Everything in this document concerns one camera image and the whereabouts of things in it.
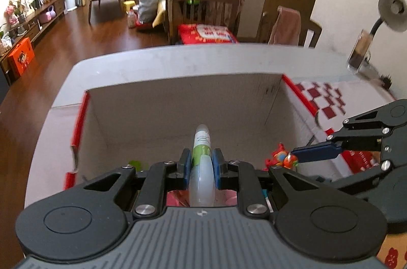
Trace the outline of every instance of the plastic bottle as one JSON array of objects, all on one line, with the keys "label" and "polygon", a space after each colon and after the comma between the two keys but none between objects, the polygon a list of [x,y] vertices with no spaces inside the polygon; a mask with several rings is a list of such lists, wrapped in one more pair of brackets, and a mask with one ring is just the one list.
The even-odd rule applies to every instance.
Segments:
[{"label": "plastic bottle", "polygon": [[189,179],[191,207],[213,207],[215,179],[211,160],[210,136],[206,125],[200,124],[195,132],[192,151],[192,169]]}]

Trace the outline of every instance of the pink towel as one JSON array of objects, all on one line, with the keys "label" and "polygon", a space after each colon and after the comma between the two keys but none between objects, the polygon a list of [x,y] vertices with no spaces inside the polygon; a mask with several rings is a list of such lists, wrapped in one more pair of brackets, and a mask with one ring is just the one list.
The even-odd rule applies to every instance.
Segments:
[{"label": "pink towel", "polygon": [[278,6],[278,17],[269,40],[269,45],[296,45],[300,40],[301,16],[295,9]]}]

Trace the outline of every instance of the red and orange plush toy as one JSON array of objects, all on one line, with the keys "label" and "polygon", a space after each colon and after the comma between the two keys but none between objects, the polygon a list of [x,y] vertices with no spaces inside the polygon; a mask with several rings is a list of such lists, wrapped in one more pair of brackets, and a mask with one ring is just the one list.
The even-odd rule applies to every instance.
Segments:
[{"label": "red and orange plush toy", "polygon": [[278,144],[278,148],[276,151],[272,152],[272,159],[265,159],[266,168],[264,170],[268,170],[270,166],[273,165],[280,165],[287,169],[292,169],[296,165],[298,165],[298,158],[286,151],[284,145],[282,143]]}]

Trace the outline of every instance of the orange box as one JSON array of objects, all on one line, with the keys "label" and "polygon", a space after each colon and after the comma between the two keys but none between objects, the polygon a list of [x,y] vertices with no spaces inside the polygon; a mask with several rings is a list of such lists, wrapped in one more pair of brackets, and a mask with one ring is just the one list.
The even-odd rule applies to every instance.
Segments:
[{"label": "orange box", "polygon": [[28,64],[34,59],[34,50],[29,38],[22,39],[16,48],[9,54],[9,63],[13,74],[19,78],[28,67]]}]

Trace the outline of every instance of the wooden chair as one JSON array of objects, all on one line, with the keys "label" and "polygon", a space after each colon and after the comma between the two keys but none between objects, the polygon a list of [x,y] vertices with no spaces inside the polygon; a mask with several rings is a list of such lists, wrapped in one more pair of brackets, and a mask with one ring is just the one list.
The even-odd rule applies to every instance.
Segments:
[{"label": "wooden chair", "polygon": [[168,0],[169,39],[178,40],[180,24],[227,26],[236,34],[239,0]]},{"label": "wooden chair", "polygon": [[[268,43],[271,35],[271,29],[274,22],[270,20],[269,14],[264,12],[260,19],[259,29],[257,32],[256,42],[258,43]],[[308,30],[313,32],[311,42],[309,43],[309,48],[315,48],[317,45],[318,39],[322,33],[322,27],[312,20],[303,21],[301,20],[301,32],[300,40],[298,46],[305,45],[305,39],[307,37]]]}]

